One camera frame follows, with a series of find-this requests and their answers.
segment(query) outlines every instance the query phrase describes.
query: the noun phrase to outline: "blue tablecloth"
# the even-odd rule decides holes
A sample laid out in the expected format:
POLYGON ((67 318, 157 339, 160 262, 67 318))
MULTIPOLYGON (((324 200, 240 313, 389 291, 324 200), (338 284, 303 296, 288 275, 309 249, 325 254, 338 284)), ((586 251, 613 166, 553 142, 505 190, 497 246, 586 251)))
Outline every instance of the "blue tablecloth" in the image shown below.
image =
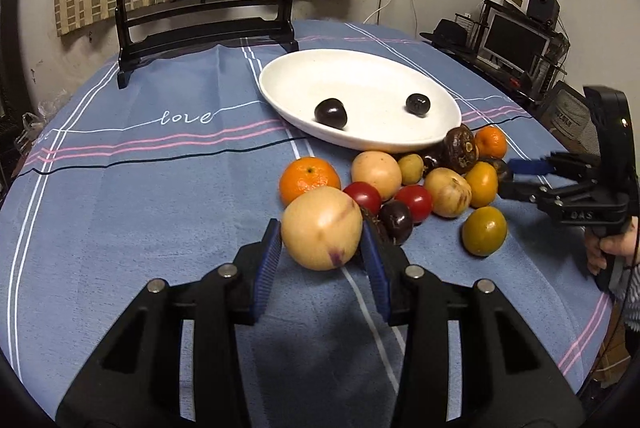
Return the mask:
MULTIPOLYGON (((302 49, 369 52, 431 75, 470 127, 525 114, 477 75, 396 30, 312 21, 295 27, 302 49)), ((82 363, 148 280, 198 280, 262 236, 281 214, 278 180, 294 158, 327 159, 349 182, 355 152, 305 137, 261 98, 260 71, 282 54, 277 45, 216 46, 157 59, 135 71, 126 90, 116 86, 112 61, 41 135, 0 211, 0 347, 47 413, 53 416, 82 363)), ((559 149, 533 119, 500 127, 508 158, 559 149)), ((430 218, 406 254, 444 281, 494 280, 576 390, 610 315, 609 300, 586 272, 581 231, 555 227, 533 205, 494 205, 510 231, 491 257, 460 247, 464 217, 430 218)), ((265 316, 237 330, 254 426, 388 426, 406 333, 381 321, 357 267, 315 273, 285 253, 265 316)), ((451 337, 450 417, 460 409, 453 327, 451 337)), ((190 416, 185 346, 182 408, 190 416)))

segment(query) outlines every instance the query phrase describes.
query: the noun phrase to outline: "speaker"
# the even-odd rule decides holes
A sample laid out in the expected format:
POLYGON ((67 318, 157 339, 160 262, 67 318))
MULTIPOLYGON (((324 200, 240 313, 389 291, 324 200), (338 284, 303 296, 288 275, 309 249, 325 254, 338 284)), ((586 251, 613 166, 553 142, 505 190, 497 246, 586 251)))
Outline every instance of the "speaker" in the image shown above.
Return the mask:
POLYGON ((527 6, 527 16, 536 20, 549 29, 555 29, 560 14, 560 4, 558 0, 529 0, 527 6))

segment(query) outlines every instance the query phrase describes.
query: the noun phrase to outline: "red cherry tomato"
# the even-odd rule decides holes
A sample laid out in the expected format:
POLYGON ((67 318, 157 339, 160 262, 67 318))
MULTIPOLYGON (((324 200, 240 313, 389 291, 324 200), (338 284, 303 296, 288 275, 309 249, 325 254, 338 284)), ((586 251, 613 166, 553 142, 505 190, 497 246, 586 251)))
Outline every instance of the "red cherry tomato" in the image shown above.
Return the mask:
POLYGON ((382 198, 378 193, 378 190, 367 183, 351 183, 343 190, 349 195, 356 203, 364 207, 374 217, 380 211, 382 206, 382 198))
POLYGON ((394 197, 396 201, 404 202, 414 217, 414 223, 424 221, 433 208, 431 194, 424 189, 424 186, 404 186, 394 197))

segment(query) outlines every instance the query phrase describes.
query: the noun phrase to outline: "white plate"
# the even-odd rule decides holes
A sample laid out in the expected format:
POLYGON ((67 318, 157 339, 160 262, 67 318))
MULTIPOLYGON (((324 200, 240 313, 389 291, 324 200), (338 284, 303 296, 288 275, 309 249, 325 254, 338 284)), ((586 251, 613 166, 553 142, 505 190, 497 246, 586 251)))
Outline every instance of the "white plate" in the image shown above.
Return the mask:
POLYGON ((264 98, 286 121, 321 140, 354 150, 404 153, 442 141, 460 126, 460 108, 431 77, 389 59, 352 50, 304 50, 271 61, 258 82, 264 98), (425 94, 424 118, 404 109, 412 93, 425 94), (337 130, 316 122, 314 110, 335 97, 347 111, 337 130))

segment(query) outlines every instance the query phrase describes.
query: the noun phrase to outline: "metal screw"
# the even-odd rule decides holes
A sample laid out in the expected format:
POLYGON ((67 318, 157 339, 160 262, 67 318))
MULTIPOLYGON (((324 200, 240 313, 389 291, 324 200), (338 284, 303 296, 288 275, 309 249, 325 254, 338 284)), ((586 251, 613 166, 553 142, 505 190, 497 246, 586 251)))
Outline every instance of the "metal screw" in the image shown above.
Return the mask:
POLYGON ((484 294, 491 294, 495 291, 495 283, 491 280, 480 280, 476 284, 476 287, 478 287, 478 290, 484 294))
POLYGON ((148 284, 146 284, 146 290, 150 293, 159 293, 162 289, 164 289, 164 280, 156 278, 151 280, 148 284))
POLYGON ((404 269, 404 274, 406 274, 409 278, 418 279, 424 276, 424 269, 419 265, 408 265, 404 269))
POLYGON ((223 264, 218 267, 218 274, 222 276, 222 278, 231 278, 238 274, 238 267, 232 263, 223 264))

